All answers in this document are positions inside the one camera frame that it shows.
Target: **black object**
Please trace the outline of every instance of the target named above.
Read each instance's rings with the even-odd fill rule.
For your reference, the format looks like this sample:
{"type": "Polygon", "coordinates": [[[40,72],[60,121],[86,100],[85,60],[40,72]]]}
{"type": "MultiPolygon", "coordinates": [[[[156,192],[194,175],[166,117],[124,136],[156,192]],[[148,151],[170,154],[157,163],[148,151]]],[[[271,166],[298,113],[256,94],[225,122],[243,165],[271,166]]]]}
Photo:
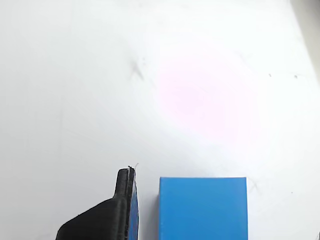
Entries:
{"type": "Polygon", "coordinates": [[[56,240],[138,240],[138,199],[132,167],[118,172],[113,198],[60,227],[56,240]]]}

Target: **blue cube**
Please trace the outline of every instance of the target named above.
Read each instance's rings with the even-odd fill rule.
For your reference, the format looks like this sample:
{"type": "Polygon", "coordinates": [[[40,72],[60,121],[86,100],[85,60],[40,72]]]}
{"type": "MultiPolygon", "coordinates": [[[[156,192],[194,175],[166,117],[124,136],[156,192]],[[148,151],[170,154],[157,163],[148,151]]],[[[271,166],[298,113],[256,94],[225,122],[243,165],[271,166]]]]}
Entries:
{"type": "Polygon", "coordinates": [[[160,178],[159,240],[248,240],[246,178],[160,178]]]}

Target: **black rubber piece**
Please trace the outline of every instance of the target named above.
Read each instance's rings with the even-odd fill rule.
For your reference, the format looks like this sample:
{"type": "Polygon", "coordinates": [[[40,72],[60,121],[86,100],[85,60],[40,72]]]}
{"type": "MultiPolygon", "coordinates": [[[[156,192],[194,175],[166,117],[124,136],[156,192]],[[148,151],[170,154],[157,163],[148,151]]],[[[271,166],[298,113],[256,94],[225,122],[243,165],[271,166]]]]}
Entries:
{"type": "Polygon", "coordinates": [[[66,222],[56,240],[138,240],[135,176],[132,167],[120,169],[113,198],[66,222]]]}

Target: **pink light spot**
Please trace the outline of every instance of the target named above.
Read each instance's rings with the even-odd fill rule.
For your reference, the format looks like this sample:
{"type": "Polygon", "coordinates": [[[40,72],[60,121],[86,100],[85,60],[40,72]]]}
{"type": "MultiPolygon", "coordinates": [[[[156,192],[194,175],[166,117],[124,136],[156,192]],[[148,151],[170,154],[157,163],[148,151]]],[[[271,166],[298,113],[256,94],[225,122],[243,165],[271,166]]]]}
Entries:
{"type": "Polygon", "coordinates": [[[255,84],[232,55],[214,49],[170,57],[157,75],[157,101],[169,121],[230,147],[259,133],[255,84]]]}

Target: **blue box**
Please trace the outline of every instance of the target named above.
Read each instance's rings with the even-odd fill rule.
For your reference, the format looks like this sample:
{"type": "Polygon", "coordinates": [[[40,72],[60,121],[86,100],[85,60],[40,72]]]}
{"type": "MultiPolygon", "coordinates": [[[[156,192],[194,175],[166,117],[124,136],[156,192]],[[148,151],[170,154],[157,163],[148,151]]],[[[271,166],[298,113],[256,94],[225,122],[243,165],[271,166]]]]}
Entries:
{"type": "Polygon", "coordinates": [[[246,178],[160,178],[159,240],[248,240],[246,178]]]}

